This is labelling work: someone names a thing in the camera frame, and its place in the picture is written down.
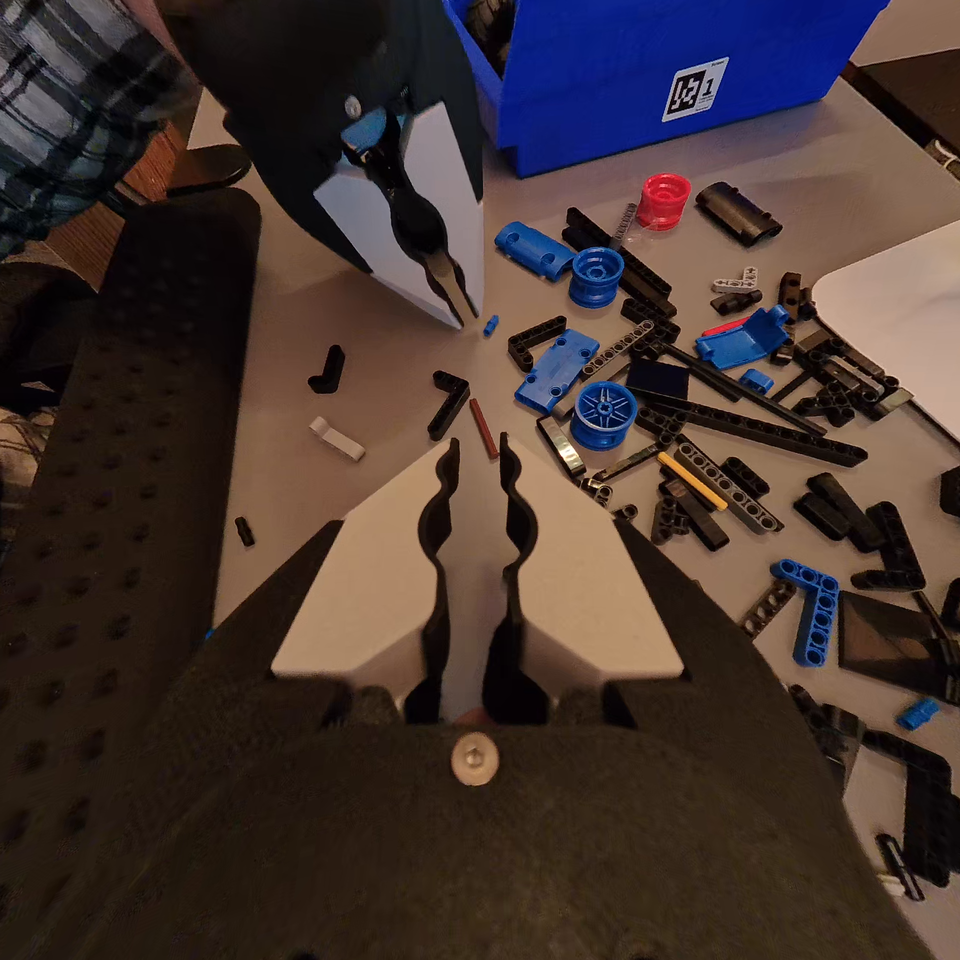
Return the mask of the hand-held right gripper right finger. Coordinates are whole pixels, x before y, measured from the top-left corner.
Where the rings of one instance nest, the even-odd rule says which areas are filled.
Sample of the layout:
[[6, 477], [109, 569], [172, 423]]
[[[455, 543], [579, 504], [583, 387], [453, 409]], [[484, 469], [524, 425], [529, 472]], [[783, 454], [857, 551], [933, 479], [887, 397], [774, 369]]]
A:
[[509, 434], [499, 471], [516, 552], [504, 570], [499, 674], [543, 695], [679, 678], [681, 656], [623, 536], [636, 530]]

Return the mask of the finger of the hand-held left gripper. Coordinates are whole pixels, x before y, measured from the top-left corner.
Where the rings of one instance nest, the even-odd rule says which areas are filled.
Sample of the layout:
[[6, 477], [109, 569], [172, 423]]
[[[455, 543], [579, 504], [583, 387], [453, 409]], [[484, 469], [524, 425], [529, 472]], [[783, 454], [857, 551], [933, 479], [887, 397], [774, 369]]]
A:
[[477, 314], [484, 306], [484, 209], [457, 140], [450, 114], [436, 102], [404, 128], [403, 165], [415, 192], [438, 211], [452, 277]]
[[402, 250], [389, 203], [366, 174], [342, 159], [315, 190], [314, 199], [376, 281], [447, 327], [462, 329], [462, 319], [430, 287], [424, 265]]

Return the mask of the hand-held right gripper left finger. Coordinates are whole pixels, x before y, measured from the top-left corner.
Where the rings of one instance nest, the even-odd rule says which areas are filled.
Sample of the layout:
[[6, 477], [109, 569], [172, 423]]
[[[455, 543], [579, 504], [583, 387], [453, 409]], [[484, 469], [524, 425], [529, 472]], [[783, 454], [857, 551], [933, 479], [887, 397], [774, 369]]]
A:
[[447, 574], [457, 438], [441, 442], [342, 520], [270, 666], [353, 690], [440, 684], [450, 655]]

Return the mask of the pile of black beams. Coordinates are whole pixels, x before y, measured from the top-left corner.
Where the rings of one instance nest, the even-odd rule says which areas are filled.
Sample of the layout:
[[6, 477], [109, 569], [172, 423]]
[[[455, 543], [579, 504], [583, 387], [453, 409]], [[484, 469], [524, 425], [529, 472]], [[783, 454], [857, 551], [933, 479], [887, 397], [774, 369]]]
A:
[[[796, 320], [818, 317], [810, 289], [801, 288], [800, 282], [800, 276], [794, 273], [786, 273], [782, 278], [776, 305], [784, 307], [790, 319], [785, 326], [788, 339], [775, 350], [777, 354], [793, 345], [790, 335]], [[830, 438], [818, 427], [812, 433], [806, 431], [802, 423], [807, 415], [826, 416], [833, 426], [841, 426], [849, 423], [858, 411], [879, 418], [893, 411], [895, 401], [907, 399], [903, 390], [894, 390], [899, 386], [896, 379], [887, 377], [883, 369], [871, 365], [847, 342], [824, 329], [801, 342], [798, 357], [805, 366], [798, 377], [773, 397], [757, 395], [702, 361], [699, 355], [681, 350], [676, 345], [679, 328], [672, 321], [672, 313], [642, 294], [639, 281], [623, 280], [621, 285], [631, 294], [623, 303], [621, 314], [633, 323], [631, 330], [645, 320], [656, 323], [654, 339], [642, 349], [633, 350], [630, 357], [618, 357], [584, 383], [579, 376], [548, 414], [561, 425], [585, 464], [585, 476], [577, 485], [601, 506], [608, 505], [611, 483], [618, 476], [657, 458], [659, 451], [674, 459], [679, 435], [690, 439], [684, 432], [689, 427], [834, 467], [855, 468], [867, 462], [867, 451]], [[633, 394], [638, 414], [618, 448], [595, 452], [575, 443], [570, 437], [570, 422], [581, 390], [598, 381], [625, 386], [629, 368], [637, 357], [686, 367], [689, 370], [688, 400]], [[738, 457], [716, 462], [700, 444], [690, 441], [771, 513], [763, 503], [763, 498], [770, 494], [770, 486], [756, 471]], [[729, 509], [705, 509], [681, 483], [668, 481], [662, 475], [651, 542], [663, 546], [677, 536], [693, 533], [710, 552], [726, 547], [729, 537], [718, 524], [716, 515], [734, 517], [733, 513]], [[896, 504], [883, 500], [862, 509], [846, 486], [828, 471], [808, 478], [806, 487], [806, 492], [793, 504], [797, 516], [831, 541], [850, 543], [861, 554], [877, 555], [882, 562], [880, 569], [853, 574], [849, 580], [853, 588], [850, 593], [922, 613], [942, 643], [949, 672], [942, 697], [894, 687], [918, 694], [918, 700], [933, 698], [940, 707], [958, 706], [958, 580], [951, 582], [942, 611], [938, 613], [925, 594], [927, 580]], [[778, 534], [780, 532], [756, 535]], [[805, 594], [797, 586], [772, 574], [771, 578], [761, 597], [736, 622], [749, 642], [757, 639], [794, 596], [800, 595], [805, 605]], [[789, 691], [831, 772], [839, 777], [840, 786], [846, 787], [860, 747], [882, 754], [904, 768], [903, 841], [899, 843], [888, 834], [878, 834], [875, 838], [894, 890], [920, 903], [925, 895], [919, 880], [939, 888], [948, 887], [951, 877], [958, 874], [958, 796], [953, 792], [954, 775], [949, 762], [893, 733], [866, 728], [856, 715], [839, 707], [817, 704], [798, 685], [791, 686]]]

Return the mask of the person's left forearm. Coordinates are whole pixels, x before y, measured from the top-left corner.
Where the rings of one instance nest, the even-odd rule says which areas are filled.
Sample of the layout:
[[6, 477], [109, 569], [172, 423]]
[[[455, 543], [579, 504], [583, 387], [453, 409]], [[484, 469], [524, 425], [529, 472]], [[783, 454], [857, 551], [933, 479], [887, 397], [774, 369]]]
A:
[[2, 2], [1, 258], [101, 201], [196, 89], [157, 2]]

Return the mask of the grey desk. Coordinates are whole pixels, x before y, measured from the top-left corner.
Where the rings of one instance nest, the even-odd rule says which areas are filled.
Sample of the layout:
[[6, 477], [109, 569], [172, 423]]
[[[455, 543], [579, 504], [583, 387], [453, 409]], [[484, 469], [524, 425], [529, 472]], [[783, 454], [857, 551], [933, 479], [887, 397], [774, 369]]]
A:
[[[627, 323], [619, 300], [606, 311], [569, 304], [567, 287], [541, 281], [506, 260], [494, 236], [519, 220], [559, 238], [566, 210], [577, 207], [605, 230], [652, 174], [676, 172], [697, 190], [724, 181], [784, 224], [754, 250], [742, 249], [696, 210], [666, 233], [634, 229], [628, 246], [673, 286], [682, 327], [679, 345], [717, 323], [709, 307], [713, 279], [759, 269], [764, 305], [785, 271], [805, 284], [862, 258], [931, 232], [958, 218], [958, 184], [878, 113], [845, 80], [820, 102], [620, 153], [591, 163], [517, 179], [499, 154], [485, 156], [486, 281], [483, 322], [462, 333], [421, 314], [375, 280], [322, 250], [278, 207], [256, 172], [241, 186], [260, 205], [263, 226], [236, 434], [229, 516], [214, 620], [226, 618], [326, 522], [339, 518], [417, 460], [432, 444], [426, 426], [439, 407], [436, 369], [465, 378], [491, 433], [506, 430], [566, 480], [537, 434], [534, 414], [514, 401], [520, 376], [506, 338], [559, 314], [570, 327], [612, 343]], [[497, 330], [482, 330], [498, 314]], [[345, 351], [339, 390], [314, 395], [328, 348]], [[309, 431], [318, 416], [366, 449], [352, 462]], [[515, 556], [505, 533], [507, 500], [469, 409], [450, 433], [461, 444], [460, 487], [452, 499], [453, 533], [440, 552], [448, 566], [452, 646], [443, 679], [441, 716], [455, 719], [481, 703], [487, 644], [503, 616], [502, 568]], [[939, 509], [937, 477], [958, 463], [958, 448], [914, 405], [878, 422], [858, 414], [831, 436], [868, 450], [854, 470], [836, 470], [856, 502], [894, 502], [939, 609], [958, 576], [957, 521]], [[796, 559], [840, 575], [843, 589], [860, 570], [879, 567], [846, 543], [833, 543], [796, 515], [791, 504], [806, 479], [828, 464], [709, 430], [689, 436], [712, 457], [742, 458], [771, 484], [772, 511], [785, 524], [756, 536], [725, 520], [730, 544], [712, 554], [695, 535], [663, 555], [697, 580], [739, 619], [770, 582], [769, 564]], [[245, 549], [234, 526], [245, 517], [255, 546]], [[794, 598], [758, 638], [761, 653], [785, 684], [858, 714], [874, 729], [896, 731], [909, 693], [838, 666], [804, 669], [792, 660], [801, 604]]]

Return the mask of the blue flat panel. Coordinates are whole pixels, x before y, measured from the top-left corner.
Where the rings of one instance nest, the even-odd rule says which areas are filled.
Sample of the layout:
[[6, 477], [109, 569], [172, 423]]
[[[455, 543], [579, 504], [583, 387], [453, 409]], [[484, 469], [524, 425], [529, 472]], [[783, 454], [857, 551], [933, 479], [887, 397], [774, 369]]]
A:
[[548, 282], [571, 269], [576, 253], [569, 246], [520, 221], [504, 225], [494, 237], [498, 251]]
[[576, 330], [565, 330], [534, 363], [514, 392], [514, 399], [537, 414], [548, 416], [594, 359], [600, 343]]

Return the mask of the black small L beam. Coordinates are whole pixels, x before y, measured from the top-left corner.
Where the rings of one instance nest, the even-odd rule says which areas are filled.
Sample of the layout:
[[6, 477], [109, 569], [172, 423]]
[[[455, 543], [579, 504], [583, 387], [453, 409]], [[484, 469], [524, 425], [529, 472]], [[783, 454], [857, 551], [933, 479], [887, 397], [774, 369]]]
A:
[[342, 346], [338, 343], [332, 344], [326, 355], [322, 371], [319, 374], [309, 376], [307, 379], [310, 390], [320, 396], [337, 393], [345, 364], [346, 354]]

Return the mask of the short yellow axle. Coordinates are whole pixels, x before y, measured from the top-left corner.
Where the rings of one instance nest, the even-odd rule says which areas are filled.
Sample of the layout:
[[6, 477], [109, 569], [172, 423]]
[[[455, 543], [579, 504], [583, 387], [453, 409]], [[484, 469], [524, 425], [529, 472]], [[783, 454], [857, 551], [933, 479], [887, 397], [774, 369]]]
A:
[[724, 512], [729, 509], [729, 503], [713, 489], [703, 483], [697, 476], [683, 467], [666, 452], [658, 451], [656, 461], [661, 466], [661, 472], [668, 481], [677, 481], [701, 502], [704, 509], [710, 512]]

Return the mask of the black flat tile bar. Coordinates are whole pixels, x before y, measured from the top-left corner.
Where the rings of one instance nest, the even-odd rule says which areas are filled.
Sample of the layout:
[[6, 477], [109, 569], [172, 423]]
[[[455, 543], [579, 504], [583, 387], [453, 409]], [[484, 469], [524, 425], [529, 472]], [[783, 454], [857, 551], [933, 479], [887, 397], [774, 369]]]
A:
[[564, 428], [551, 415], [538, 418], [535, 427], [568, 478], [575, 484], [581, 483], [586, 476], [586, 465]]

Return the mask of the black rubber tire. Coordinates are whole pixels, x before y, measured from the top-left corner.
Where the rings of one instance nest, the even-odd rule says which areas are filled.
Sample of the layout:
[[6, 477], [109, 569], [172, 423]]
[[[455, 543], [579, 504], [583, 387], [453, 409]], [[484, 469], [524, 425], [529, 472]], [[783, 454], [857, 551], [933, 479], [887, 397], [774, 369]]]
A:
[[499, 73], [507, 63], [516, 15], [516, 1], [472, 1], [466, 9], [466, 30]]

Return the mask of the blue wheel rim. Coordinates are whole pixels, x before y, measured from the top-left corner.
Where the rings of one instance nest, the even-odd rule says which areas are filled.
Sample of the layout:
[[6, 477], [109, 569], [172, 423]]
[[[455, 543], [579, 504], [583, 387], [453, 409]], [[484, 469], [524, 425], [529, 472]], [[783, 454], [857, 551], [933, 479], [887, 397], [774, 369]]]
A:
[[638, 414], [638, 400], [626, 386], [613, 381], [590, 383], [574, 403], [570, 437], [586, 450], [615, 450], [623, 444]]
[[619, 251], [607, 246], [591, 246], [574, 256], [568, 287], [570, 300], [586, 309], [603, 309], [617, 297], [625, 269]]

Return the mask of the blue tagged plastic bin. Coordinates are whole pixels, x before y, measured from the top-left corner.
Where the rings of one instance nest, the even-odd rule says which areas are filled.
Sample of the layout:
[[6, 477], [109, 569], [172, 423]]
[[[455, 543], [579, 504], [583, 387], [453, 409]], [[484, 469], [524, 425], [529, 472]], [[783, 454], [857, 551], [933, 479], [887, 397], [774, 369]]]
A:
[[520, 178], [826, 96], [883, 1], [522, 1], [498, 75], [444, 2]]

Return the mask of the medium grey beam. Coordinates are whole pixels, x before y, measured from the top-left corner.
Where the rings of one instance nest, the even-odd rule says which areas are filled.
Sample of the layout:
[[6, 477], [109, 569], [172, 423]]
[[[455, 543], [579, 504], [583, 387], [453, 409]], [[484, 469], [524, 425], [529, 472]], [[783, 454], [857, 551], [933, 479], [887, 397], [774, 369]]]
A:
[[779, 533], [785, 525], [763, 507], [718, 463], [684, 434], [678, 435], [674, 459], [726, 504], [728, 510], [750, 532], [758, 535]]

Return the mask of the black large L beam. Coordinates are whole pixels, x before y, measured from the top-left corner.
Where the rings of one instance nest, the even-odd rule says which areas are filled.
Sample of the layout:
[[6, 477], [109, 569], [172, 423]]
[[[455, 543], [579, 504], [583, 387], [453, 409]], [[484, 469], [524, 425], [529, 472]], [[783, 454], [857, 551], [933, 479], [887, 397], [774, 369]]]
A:
[[445, 396], [427, 426], [427, 435], [432, 442], [439, 442], [447, 435], [450, 426], [471, 398], [471, 385], [467, 379], [442, 369], [434, 371], [433, 383]]

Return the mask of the brown axle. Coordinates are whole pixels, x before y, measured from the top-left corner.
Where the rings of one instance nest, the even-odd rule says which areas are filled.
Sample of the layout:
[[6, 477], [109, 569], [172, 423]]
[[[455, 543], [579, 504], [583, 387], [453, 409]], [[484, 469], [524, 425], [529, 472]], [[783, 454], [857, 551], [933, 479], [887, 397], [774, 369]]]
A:
[[474, 425], [478, 431], [479, 437], [481, 439], [482, 445], [486, 452], [487, 458], [491, 462], [496, 462], [499, 459], [499, 448], [498, 443], [494, 438], [494, 435], [487, 424], [486, 417], [483, 414], [480, 403], [475, 397], [471, 397], [468, 401], [469, 410], [473, 418]]

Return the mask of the red wheel rim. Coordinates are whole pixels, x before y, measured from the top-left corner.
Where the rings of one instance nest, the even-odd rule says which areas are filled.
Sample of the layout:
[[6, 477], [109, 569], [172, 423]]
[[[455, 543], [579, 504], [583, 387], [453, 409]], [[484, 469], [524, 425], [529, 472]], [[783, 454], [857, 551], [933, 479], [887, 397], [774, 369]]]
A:
[[636, 221], [653, 232], [673, 230], [681, 222], [690, 192], [690, 181], [680, 174], [651, 175], [643, 184]]

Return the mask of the blue large L beam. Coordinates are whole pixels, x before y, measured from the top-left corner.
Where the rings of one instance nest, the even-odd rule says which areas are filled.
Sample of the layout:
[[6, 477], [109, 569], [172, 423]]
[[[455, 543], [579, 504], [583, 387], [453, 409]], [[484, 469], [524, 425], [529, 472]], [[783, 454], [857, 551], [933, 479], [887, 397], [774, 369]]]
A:
[[770, 571], [774, 578], [785, 580], [804, 594], [794, 662], [805, 668], [823, 667], [838, 611], [839, 583], [834, 577], [789, 558], [772, 563]]

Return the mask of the black shiny triangular panel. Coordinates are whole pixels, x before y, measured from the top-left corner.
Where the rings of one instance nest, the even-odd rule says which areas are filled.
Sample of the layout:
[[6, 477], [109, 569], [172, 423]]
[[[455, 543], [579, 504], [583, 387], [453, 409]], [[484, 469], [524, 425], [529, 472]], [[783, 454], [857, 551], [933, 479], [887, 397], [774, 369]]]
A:
[[685, 402], [689, 399], [690, 371], [685, 366], [636, 357], [625, 386], [639, 397], [655, 395]]

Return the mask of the dark grey thin beam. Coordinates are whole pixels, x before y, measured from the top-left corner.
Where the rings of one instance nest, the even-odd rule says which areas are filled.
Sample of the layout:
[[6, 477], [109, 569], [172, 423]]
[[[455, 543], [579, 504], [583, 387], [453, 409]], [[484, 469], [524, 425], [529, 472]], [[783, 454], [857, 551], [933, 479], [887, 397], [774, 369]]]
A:
[[601, 371], [606, 369], [606, 366], [609, 366], [618, 357], [622, 355], [630, 357], [632, 351], [645, 348], [655, 338], [656, 333], [657, 324], [649, 319], [643, 320], [622, 338], [598, 350], [591, 360], [581, 368], [581, 382], [585, 383], [590, 378], [600, 374]]

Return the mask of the black cylindrical panel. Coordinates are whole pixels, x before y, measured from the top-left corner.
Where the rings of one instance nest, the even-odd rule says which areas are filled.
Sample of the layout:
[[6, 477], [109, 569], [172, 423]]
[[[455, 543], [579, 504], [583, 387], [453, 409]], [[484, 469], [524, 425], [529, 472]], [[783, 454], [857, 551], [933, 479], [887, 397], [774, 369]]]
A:
[[726, 181], [716, 181], [694, 198], [695, 206], [742, 247], [750, 249], [778, 236], [784, 226]]

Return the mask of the black square tile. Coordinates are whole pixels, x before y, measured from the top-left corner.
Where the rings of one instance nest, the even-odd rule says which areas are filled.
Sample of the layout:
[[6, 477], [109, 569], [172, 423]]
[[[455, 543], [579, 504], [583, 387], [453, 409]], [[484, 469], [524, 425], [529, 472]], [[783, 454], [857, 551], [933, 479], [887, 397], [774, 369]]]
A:
[[950, 677], [940, 638], [924, 614], [842, 591], [838, 663], [859, 675], [943, 697]]

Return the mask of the blue hinged panel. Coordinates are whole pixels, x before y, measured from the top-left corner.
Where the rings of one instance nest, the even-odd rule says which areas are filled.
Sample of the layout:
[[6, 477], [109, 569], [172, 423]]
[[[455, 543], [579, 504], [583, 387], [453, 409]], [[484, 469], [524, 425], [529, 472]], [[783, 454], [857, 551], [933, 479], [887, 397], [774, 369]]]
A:
[[738, 325], [697, 338], [695, 349], [703, 362], [719, 371], [746, 366], [773, 354], [787, 341], [789, 320], [783, 306], [761, 308]]

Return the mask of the plaid shirt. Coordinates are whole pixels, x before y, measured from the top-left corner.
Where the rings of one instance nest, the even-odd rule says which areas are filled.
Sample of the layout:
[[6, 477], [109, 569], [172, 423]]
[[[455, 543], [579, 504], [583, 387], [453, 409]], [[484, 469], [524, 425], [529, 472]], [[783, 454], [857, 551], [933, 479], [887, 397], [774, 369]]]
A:
[[56, 420], [54, 408], [18, 414], [1, 408], [2, 499], [26, 498], [33, 486], [43, 452]]

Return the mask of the book stand with white base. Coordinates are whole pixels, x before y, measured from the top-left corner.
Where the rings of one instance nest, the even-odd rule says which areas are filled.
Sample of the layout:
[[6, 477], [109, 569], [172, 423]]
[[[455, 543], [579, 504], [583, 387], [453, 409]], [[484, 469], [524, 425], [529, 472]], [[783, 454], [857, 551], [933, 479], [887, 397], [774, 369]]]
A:
[[834, 270], [813, 300], [828, 329], [959, 439], [959, 222]]

